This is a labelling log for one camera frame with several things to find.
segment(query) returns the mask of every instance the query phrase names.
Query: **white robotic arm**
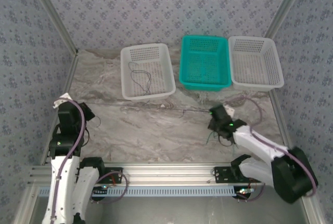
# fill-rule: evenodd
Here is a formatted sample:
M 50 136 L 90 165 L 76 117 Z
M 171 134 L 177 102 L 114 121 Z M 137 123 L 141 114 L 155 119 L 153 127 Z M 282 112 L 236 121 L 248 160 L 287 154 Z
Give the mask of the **white robotic arm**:
M 52 180 L 46 213 L 42 224 L 80 223 L 85 220 L 85 212 L 94 185 L 99 178 L 99 172 L 94 167 L 84 167 L 79 170 L 80 158 L 73 156 L 68 159 L 61 173 L 59 190 L 55 192 L 56 176 L 65 157 L 57 156 L 51 161 Z M 54 195 L 57 196 L 55 218 L 52 220 Z
M 285 151 L 288 151 L 288 148 L 286 146 L 278 145 L 269 139 L 265 138 L 264 136 L 261 136 L 257 132 L 253 131 L 254 134 L 264 141 L 273 144 L 276 147 L 279 147 Z M 243 125 L 233 133 L 234 141 L 237 145 L 243 146 L 247 148 L 249 151 L 251 151 L 253 154 L 255 154 L 257 157 L 259 157 L 263 161 L 258 161 L 254 158 L 248 158 L 244 160 L 240 165 L 240 171 L 245 177 L 248 178 L 255 178 L 256 180 L 259 180 L 261 182 L 264 182 L 266 185 L 274 186 L 273 185 L 273 175 L 272 175 L 272 168 L 271 168 L 271 162 L 276 157 L 283 157 L 284 154 L 280 151 L 277 151 L 273 148 L 268 147 L 267 145 L 264 145 L 256 138 L 253 137 L 253 135 L 250 132 L 250 127 L 247 125 Z
M 232 143 L 247 148 L 262 160 L 257 161 L 248 155 L 243 155 L 232 161 L 232 172 L 238 174 L 235 175 L 236 178 L 253 178 L 273 186 L 279 196 L 288 203 L 295 202 L 318 185 L 301 149 L 297 147 L 289 149 L 278 145 L 251 131 L 244 121 L 233 121 L 223 105 L 210 109 L 210 112 L 212 120 L 208 129 Z

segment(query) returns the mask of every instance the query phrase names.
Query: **black wire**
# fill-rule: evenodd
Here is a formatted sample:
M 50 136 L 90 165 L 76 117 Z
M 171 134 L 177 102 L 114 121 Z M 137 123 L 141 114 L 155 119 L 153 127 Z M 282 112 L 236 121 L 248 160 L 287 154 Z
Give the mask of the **black wire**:
M 221 143 L 221 140 L 220 140 L 220 135 L 219 135 L 219 143 L 220 145 L 224 146 L 224 147 L 230 147 L 231 145 L 233 145 L 233 142 L 230 141 L 230 145 L 225 145 L 225 144 L 222 144 Z
M 148 100 L 147 102 L 145 102 L 141 107 L 145 106 L 147 103 L 149 103 L 150 100 Z
M 102 124 L 102 121 L 100 120 L 100 117 L 99 117 L 99 116 L 96 116 L 96 115 L 95 115 L 95 117 L 97 117 L 97 118 L 99 119 L 99 125 L 96 126 L 96 128 L 98 128 L 98 127 Z
M 145 96 L 145 95 L 150 95 L 150 94 L 151 94 L 151 92 L 150 92 L 151 74 L 150 74 L 149 72 L 147 72 L 147 71 L 144 71 L 144 70 L 132 70 L 132 69 L 131 69 L 131 66 L 130 66 L 130 63 L 133 63 L 133 64 L 137 64 L 137 63 L 135 63 L 135 62 L 129 62 L 129 68 L 130 68 L 130 70 L 131 70 L 131 79 L 133 80 L 133 82 L 134 82 L 135 84 L 137 84 L 138 86 L 140 86 L 141 89 L 142 89 L 143 91 L 146 92 L 143 96 Z M 146 85 L 146 86 L 147 86 L 147 90 L 145 90 L 141 84 L 139 84 L 137 81 L 135 81 L 135 80 L 133 79 L 133 77 L 132 77 L 132 73 L 135 73 L 135 74 L 138 74 L 138 73 L 145 73 L 145 74 L 148 76 L 148 82 L 147 82 L 147 85 Z
M 88 133 L 88 140 L 87 140 L 87 142 L 86 142 L 84 145 L 82 145 L 82 147 L 86 146 L 86 145 L 89 143 L 89 140 L 90 140 L 90 133 L 89 133 L 89 130 L 88 130 L 87 128 L 85 128 L 85 130 L 86 130 L 86 132 Z
M 128 108 L 145 108 L 145 109 L 150 109 L 150 110 L 167 110 L 167 111 L 191 111 L 191 112 L 207 112 L 209 113 L 210 111 L 208 110 L 190 110 L 190 109 L 179 109 L 179 108 L 153 108 L 153 107 L 143 107 L 143 106 L 131 106 L 131 105 L 126 105 L 123 106 L 121 104 L 116 104 L 116 103 L 95 103 L 95 102 L 86 102 L 89 104 L 97 104 L 97 105 L 102 105 L 102 106 L 116 106 L 116 107 L 128 107 Z
M 184 116 L 185 110 L 182 110 L 182 112 L 183 112 L 183 115 L 181 115 L 179 118 L 182 118 Z

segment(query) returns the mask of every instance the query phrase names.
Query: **robotic arm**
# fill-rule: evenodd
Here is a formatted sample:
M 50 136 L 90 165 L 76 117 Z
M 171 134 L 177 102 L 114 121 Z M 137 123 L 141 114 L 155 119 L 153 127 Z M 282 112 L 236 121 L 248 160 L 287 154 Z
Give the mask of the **robotic arm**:
M 290 153 L 310 172 L 315 185 L 318 181 L 304 152 L 294 147 L 278 145 L 261 136 L 242 120 L 233 121 L 222 105 L 210 109 L 212 120 L 208 126 L 223 138 L 243 146 L 258 156 L 262 161 L 243 155 L 233 162 L 235 176 L 254 178 L 274 187 L 277 194 L 286 202 L 293 203 L 313 189 L 313 184 L 304 169 L 286 153 Z
M 71 100 L 68 94 L 62 97 Z M 81 127 L 86 125 L 86 121 L 95 115 L 85 103 L 77 105 L 81 108 L 84 118 L 72 103 L 65 100 L 55 102 L 55 108 L 59 107 L 60 123 L 55 128 L 49 144 L 52 180 L 42 224 L 85 224 L 85 212 L 91 192 L 100 175 L 105 173 L 104 163 L 100 157 L 89 157 L 80 162 L 84 138 L 82 135 L 81 140 L 78 140 L 79 132 Z

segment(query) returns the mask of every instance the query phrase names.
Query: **black bracket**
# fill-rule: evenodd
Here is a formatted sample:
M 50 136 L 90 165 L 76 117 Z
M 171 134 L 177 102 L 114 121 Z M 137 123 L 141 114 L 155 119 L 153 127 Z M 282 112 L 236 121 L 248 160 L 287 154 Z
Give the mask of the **black bracket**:
M 250 155 L 241 155 L 240 157 L 234 159 L 231 162 L 231 166 L 228 167 L 215 167 L 214 168 L 214 177 L 216 183 L 251 183 L 259 182 L 253 180 L 252 178 L 245 177 L 240 169 L 239 165 L 247 158 L 250 158 Z
M 112 171 L 120 171 L 121 173 L 123 172 L 123 168 L 121 167 L 106 167 L 105 168 L 105 174 L 112 172 Z M 104 178 L 102 181 L 100 181 L 98 184 L 121 184 L 121 180 L 122 180 L 122 175 L 121 174 L 113 174 L 110 176 L 107 176 L 106 178 Z

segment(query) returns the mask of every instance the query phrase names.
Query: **white plastic basket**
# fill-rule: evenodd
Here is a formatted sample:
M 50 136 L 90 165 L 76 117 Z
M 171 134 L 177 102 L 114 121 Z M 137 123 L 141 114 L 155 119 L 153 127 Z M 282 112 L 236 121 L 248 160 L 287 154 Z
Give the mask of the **white plastic basket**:
M 165 44 L 146 44 L 123 48 L 121 89 L 125 99 L 143 102 L 165 99 L 176 91 L 171 59 Z
M 284 85 L 280 60 L 272 39 L 232 36 L 228 42 L 235 89 L 269 91 Z

